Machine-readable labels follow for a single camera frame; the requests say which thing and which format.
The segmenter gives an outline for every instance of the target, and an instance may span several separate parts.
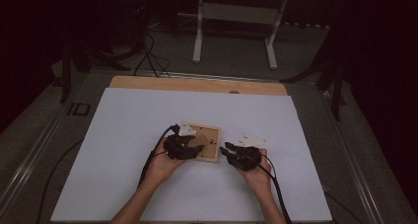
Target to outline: hand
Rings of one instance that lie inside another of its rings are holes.
[[[259,149],[259,151],[262,155],[267,156],[267,150]],[[271,173],[271,166],[267,163],[267,159],[264,156],[261,156],[260,165]],[[259,167],[247,172],[240,169],[237,169],[237,171],[243,176],[246,185],[251,189],[257,198],[261,198],[267,194],[271,195],[270,177]]]
[[[148,167],[147,174],[145,175],[145,179],[151,179],[158,185],[168,180],[172,176],[175,169],[185,162],[184,160],[172,160],[166,153],[164,153],[164,142],[166,140],[167,138],[162,140],[160,145],[157,147],[154,156],[162,152],[163,154],[157,155],[153,158],[150,166]]]

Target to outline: floor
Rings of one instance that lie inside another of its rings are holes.
[[[148,46],[154,42],[152,53],[156,57],[153,66],[158,72],[162,71],[162,76],[279,82],[310,66],[327,33],[327,29],[317,27],[303,30],[281,27],[274,43],[280,68],[271,71],[262,37],[225,37],[228,31],[219,33],[211,28],[204,32],[201,62],[192,63],[193,21],[184,19],[184,23],[177,32],[166,31],[163,25],[154,25],[149,31],[152,38],[146,38]],[[126,47],[116,47],[115,50],[123,51]],[[78,147],[70,150],[59,163],[45,199],[41,200],[50,172],[65,151],[86,134],[103,90],[112,77],[131,75],[143,56],[138,54],[120,62],[130,71],[115,71],[96,60],[92,60],[94,67],[89,74],[78,73],[73,68],[73,90],[67,103],[58,103],[61,89],[51,85],[0,135],[0,190],[13,190],[16,194],[8,196],[8,206],[2,207],[1,223],[34,223],[41,203],[40,223],[49,223]],[[137,75],[152,76],[150,66],[145,60]],[[57,75],[60,74],[60,62],[52,68]],[[337,122],[329,109],[331,89],[318,91],[314,86],[316,78],[317,75],[313,75],[285,86],[297,108],[324,190],[343,204],[327,196],[335,223],[418,223],[350,93],[349,84],[345,83],[343,87],[344,105],[340,107],[341,121]],[[87,115],[69,114],[73,103],[91,105],[91,112]],[[33,148],[40,152],[33,158],[32,166],[20,167]],[[24,186],[10,186],[16,171],[26,172],[22,176]]]

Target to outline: white paper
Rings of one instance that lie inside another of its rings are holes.
[[[113,88],[104,92],[51,220],[110,220],[137,188],[142,167],[161,134],[182,121],[221,127],[222,144],[234,142],[244,132],[266,139],[267,156],[276,168],[291,219],[331,220],[290,97]],[[188,161],[178,168],[141,218],[262,219],[243,178],[222,155],[217,164]]]

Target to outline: forearm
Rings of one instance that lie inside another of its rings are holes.
[[[154,192],[160,186],[160,183],[152,179],[145,179],[141,186],[135,191],[128,202],[113,217],[110,223],[138,223],[139,218],[144,213],[145,208],[150,202]]]
[[[286,224],[271,192],[256,194],[255,196],[260,204],[265,223]]]

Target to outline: dark background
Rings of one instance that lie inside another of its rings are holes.
[[[197,0],[143,1],[173,27],[177,12],[196,12]],[[275,4],[274,0],[232,1]],[[0,131],[54,80],[50,65],[61,58],[62,45],[69,38],[104,50],[111,43],[140,40],[130,36],[132,0],[0,3]],[[332,26],[320,53],[346,63],[344,77],[416,213],[417,16],[416,0],[289,0],[283,19],[301,28]]]

